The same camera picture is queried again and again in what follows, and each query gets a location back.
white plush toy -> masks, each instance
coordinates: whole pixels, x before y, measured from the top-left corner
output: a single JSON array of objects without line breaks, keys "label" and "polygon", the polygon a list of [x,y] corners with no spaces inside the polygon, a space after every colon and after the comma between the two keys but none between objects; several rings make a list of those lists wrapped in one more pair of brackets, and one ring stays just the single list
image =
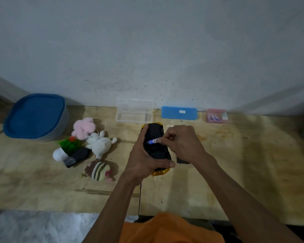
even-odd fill
[{"label": "white plush toy", "polygon": [[117,142],[117,138],[113,138],[112,140],[104,137],[105,131],[100,131],[98,133],[92,133],[91,135],[87,135],[86,142],[88,145],[86,148],[92,150],[92,152],[96,155],[96,159],[101,159],[102,155],[110,149],[111,145]]}]

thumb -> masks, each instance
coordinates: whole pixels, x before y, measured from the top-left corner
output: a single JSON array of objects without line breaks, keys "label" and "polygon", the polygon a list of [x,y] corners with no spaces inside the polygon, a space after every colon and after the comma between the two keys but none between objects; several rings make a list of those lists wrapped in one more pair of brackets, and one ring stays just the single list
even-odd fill
[{"label": "thumb", "polygon": [[165,137],[160,137],[157,139],[157,143],[160,143],[160,144],[170,147],[170,149],[172,149],[171,147],[173,146],[174,141],[172,141],[168,138],[165,138]]},{"label": "thumb", "polygon": [[156,168],[173,168],[176,163],[169,159],[155,159],[155,169]]}]

plastic container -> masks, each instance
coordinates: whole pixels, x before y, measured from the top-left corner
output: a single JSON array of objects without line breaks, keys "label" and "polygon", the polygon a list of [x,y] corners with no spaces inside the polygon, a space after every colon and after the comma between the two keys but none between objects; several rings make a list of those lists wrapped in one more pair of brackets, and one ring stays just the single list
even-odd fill
[{"label": "plastic container", "polygon": [[152,123],[154,102],[150,100],[121,100],[116,101],[118,123]]},{"label": "plastic container", "polygon": [[35,93],[17,101],[4,122],[11,138],[52,141],[65,130],[69,112],[59,95]]},{"label": "plastic container", "polygon": [[162,118],[196,120],[198,118],[196,108],[163,106]]},{"label": "plastic container", "polygon": [[208,123],[227,123],[229,118],[225,109],[208,109],[207,122]]}]

striped plush toy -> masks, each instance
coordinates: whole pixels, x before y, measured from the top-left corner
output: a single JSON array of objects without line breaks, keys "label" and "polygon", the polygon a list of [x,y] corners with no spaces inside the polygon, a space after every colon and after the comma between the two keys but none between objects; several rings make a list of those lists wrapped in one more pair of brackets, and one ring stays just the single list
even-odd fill
[{"label": "striped plush toy", "polygon": [[108,177],[110,172],[110,166],[99,159],[89,162],[85,168],[85,173],[97,181],[113,181],[112,178]]}]

floor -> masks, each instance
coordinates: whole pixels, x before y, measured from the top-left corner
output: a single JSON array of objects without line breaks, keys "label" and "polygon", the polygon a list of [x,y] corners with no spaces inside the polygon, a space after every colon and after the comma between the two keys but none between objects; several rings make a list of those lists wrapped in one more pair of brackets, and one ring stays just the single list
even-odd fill
[{"label": "floor", "polygon": [[[99,214],[0,210],[0,243],[80,243]],[[138,216],[126,217],[133,222]]]}]

